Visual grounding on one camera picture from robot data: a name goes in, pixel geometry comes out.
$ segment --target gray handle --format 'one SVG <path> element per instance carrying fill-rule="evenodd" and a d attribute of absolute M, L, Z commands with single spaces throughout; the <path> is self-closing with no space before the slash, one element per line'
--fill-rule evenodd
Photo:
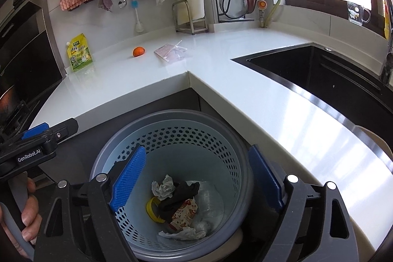
<path fill-rule="evenodd" d="M 26 202 L 28 199 L 28 191 L 27 191 L 27 173 L 21 173 L 20 175 L 10 179 L 8 181 L 9 188 L 11 190 L 12 196 L 16 202 L 16 205 L 19 208 L 19 211 L 22 212 L 24 207 L 26 206 Z M 34 258 L 34 248 L 29 242 L 26 242 L 23 239 L 22 232 L 18 225 L 16 224 L 12 214 L 9 212 L 8 208 L 5 204 L 0 202 L 1 210 L 3 211 L 3 220 L 5 225 L 14 236 L 15 240 L 20 244 L 21 248 L 26 252 L 29 259 L 33 261 Z"/>

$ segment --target trash can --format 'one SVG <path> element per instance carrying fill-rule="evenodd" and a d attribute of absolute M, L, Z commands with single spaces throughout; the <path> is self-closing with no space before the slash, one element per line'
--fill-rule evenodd
<path fill-rule="evenodd" d="M 201 112 L 160 111 L 116 133 L 98 155 L 90 178 L 125 160 L 138 143 L 146 149 L 146 165 L 126 205 L 116 213 L 136 257 L 191 261 L 223 245 L 244 220 L 253 191 L 247 150 L 238 135 Z M 162 181 L 166 174 L 180 181 L 209 181 L 220 193 L 224 217 L 205 238 L 179 241 L 158 236 L 163 226 L 150 219 L 146 203 L 152 197 L 152 182 Z"/>

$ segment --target glass mug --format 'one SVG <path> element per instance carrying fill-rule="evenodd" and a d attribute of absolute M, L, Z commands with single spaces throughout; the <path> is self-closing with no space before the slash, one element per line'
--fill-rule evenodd
<path fill-rule="evenodd" d="M 347 5 L 348 5 L 348 20 L 351 23 L 362 26 L 363 23 L 367 24 L 368 22 L 370 22 L 371 13 L 367 8 L 364 8 L 363 6 L 355 4 L 354 2 L 350 2 L 350 1 L 347 1 Z M 363 19 L 364 11 L 366 11 L 369 14 L 367 20 Z"/>

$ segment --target mug handle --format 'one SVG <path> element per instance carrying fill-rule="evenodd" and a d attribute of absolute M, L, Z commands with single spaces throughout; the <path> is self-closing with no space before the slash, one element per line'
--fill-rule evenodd
<path fill-rule="evenodd" d="M 369 18 L 367 20 L 362 19 L 363 23 L 367 24 L 371 20 L 371 12 L 367 8 L 363 8 L 363 9 L 369 14 Z"/>

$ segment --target yellow plastic ring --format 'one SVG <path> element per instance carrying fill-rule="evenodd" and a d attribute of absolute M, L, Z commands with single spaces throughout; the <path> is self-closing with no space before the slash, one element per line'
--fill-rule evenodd
<path fill-rule="evenodd" d="M 153 212 L 153 204 L 159 205 L 161 201 L 157 197 L 152 197 L 149 202 L 146 204 L 146 211 L 149 217 L 157 223 L 165 223 L 165 220 L 161 219 L 159 216 L 156 216 Z"/>

